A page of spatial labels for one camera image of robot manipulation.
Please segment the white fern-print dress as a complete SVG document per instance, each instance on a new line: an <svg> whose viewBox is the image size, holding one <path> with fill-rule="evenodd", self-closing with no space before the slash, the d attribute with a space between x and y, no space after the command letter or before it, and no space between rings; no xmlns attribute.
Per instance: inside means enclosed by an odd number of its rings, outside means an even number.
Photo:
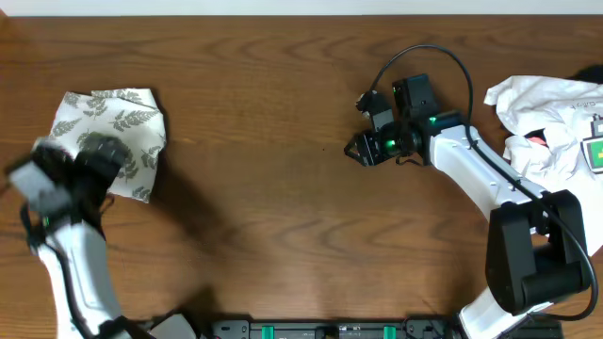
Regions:
<svg viewBox="0 0 603 339"><path fill-rule="evenodd" d="M167 144L164 116L149 89L68 91L50 132L71 156L84 150L92 135L117 137L127 158L109 193L148 202L155 184L158 158Z"/></svg>

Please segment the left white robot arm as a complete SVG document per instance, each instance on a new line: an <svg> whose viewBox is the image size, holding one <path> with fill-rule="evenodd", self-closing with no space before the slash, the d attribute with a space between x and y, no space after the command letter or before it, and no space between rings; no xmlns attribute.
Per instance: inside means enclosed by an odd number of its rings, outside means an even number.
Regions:
<svg viewBox="0 0 603 339"><path fill-rule="evenodd" d="M39 138L9 181L24 196L20 219L30 251L51 281L59 338L194 338L186 317L127 318L106 263L102 230L108 189L129 158L116 137L91 135L69 153L52 137Z"/></svg>

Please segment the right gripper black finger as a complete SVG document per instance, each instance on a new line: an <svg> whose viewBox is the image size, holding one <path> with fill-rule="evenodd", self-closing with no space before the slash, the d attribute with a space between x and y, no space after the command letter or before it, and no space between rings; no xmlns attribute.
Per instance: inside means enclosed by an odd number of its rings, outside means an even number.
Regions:
<svg viewBox="0 0 603 339"><path fill-rule="evenodd" d="M363 150L362 136L362 134L355 134L344 147L344 153L361 153Z"/></svg>
<svg viewBox="0 0 603 339"><path fill-rule="evenodd" d="M345 152L345 155L349 158L351 158L352 160L356 161L357 163L359 163L362 166L366 166L367 165L367 160L360 155L359 153L356 152Z"/></svg>

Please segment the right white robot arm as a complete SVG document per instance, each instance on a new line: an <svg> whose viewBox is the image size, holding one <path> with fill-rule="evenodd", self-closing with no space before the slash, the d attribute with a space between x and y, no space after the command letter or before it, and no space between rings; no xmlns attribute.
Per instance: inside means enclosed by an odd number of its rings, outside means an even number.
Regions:
<svg viewBox="0 0 603 339"><path fill-rule="evenodd" d="M416 154L421 164L446 174L480 209L489 224L486 289L457 315L461 338L504 338L535 319L562 321L545 309L585 290L594 309L598 283L586 249L579 200L569 191L551 193L521 177L483 143L460 112L440 111L431 97L396 104L375 90L357 109L369 128L352 137L346 156L365 167Z"/></svg>

